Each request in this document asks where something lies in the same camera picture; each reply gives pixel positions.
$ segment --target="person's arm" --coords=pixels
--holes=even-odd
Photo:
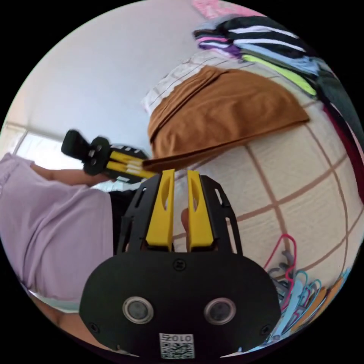
[[[87,185],[92,187],[110,180],[104,174],[90,176],[81,169],[46,169],[34,163],[31,164],[30,168],[48,181],[59,181],[70,186]]]
[[[85,324],[82,322],[79,314],[67,314],[61,312],[34,295],[30,294],[30,298],[38,309],[49,319],[53,324],[59,327],[61,330],[66,331],[68,334],[77,337],[78,339],[87,342],[88,344],[97,346],[101,349],[111,350],[106,346],[100,344],[88,331]]]

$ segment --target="screw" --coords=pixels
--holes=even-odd
[[[91,322],[91,323],[89,324],[89,326],[90,326],[90,329],[91,329],[94,333],[98,334],[98,333],[100,332],[100,329],[98,328],[98,326],[97,326],[95,323]]]
[[[186,269],[186,262],[183,259],[176,259],[173,262],[173,268],[177,271],[182,271]]]
[[[263,326],[262,328],[261,328],[261,330],[260,330],[260,335],[261,336],[265,336],[265,335],[267,335],[268,334],[268,332],[270,331],[270,325],[268,324],[268,325],[265,325],[265,326]]]

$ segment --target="brown cloth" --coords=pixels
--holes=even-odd
[[[153,111],[148,171],[184,169],[272,132],[309,121],[283,86],[239,69],[205,66]]]

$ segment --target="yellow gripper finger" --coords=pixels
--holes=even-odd
[[[163,171],[149,223],[146,241],[149,246],[172,251],[174,169]]]
[[[106,165],[107,169],[117,172],[132,174],[141,178],[151,178],[155,175],[153,172],[145,171],[142,168],[143,161],[139,158],[131,157],[119,152],[111,152],[111,161]]]
[[[187,177],[189,251],[194,248],[209,248],[213,243],[213,235],[200,176],[197,171],[188,171]]]

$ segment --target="qr code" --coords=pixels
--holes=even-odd
[[[194,359],[193,335],[159,334],[162,359]]]

